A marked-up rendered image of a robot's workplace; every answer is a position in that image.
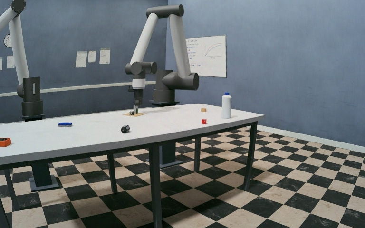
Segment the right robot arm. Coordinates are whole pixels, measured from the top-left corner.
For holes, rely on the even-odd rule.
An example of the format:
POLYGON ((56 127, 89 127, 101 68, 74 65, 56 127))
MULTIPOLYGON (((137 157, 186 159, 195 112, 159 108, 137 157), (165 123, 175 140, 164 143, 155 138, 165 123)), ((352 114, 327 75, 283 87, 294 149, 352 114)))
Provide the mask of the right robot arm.
POLYGON ((43 114, 43 100, 40 98, 40 77, 29 77, 26 61, 20 13, 25 9, 25 0, 13 0, 0 17, 0 32, 9 24, 10 39, 19 84, 17 94, 23 98, 22 115, 43 114))

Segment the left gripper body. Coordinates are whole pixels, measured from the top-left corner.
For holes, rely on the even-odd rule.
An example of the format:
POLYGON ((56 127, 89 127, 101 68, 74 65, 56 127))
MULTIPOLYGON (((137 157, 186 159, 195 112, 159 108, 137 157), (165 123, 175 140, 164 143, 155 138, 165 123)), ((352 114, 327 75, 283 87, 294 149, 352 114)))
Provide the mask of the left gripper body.
POLYGON ((145 89, 145 79, 133 79, 133 88, 128 89, 128 92, 134 92, 135 106, 143 105, 143 89, 145 89))

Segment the white bottle with blue cap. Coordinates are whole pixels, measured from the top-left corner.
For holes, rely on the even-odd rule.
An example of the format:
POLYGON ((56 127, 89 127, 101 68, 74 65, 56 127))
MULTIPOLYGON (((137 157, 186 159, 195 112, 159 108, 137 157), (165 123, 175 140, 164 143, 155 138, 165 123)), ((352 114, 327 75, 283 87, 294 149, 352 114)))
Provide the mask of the white bottle with blue cap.
POLYGON ((225 95, 222 97, 221 117, 224 119, 231 118, 231 96, 229 96, 229 93, 225 93, 225 95))

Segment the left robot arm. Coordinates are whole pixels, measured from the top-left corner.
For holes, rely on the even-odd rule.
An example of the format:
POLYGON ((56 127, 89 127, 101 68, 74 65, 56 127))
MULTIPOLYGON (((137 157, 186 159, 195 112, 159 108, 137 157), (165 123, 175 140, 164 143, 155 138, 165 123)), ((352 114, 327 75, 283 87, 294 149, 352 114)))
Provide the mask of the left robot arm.
POLYGON ((197 90, 198 73, 191 73, 182 16, 182 4, 148 8, 148 18, 142 31, 132 60, 126 64, 125 72, 133 79, 145 79, 146 74, 156 73, 154 102, 174 102, 176 90, 197 90), (158 18, 168 18, 173 41, 177 71, 157 70, 156 62, 142 62, 158 18))

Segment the orange pocket multimeter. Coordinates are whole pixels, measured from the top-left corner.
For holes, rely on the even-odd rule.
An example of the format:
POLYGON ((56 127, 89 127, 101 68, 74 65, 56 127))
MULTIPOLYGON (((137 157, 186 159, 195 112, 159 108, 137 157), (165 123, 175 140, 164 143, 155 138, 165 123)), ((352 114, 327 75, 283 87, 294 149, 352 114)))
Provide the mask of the orange pocket multimeter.
POLYGON ((0 138, 0 147, 7 147, 11 144, 10 138, 0 138))

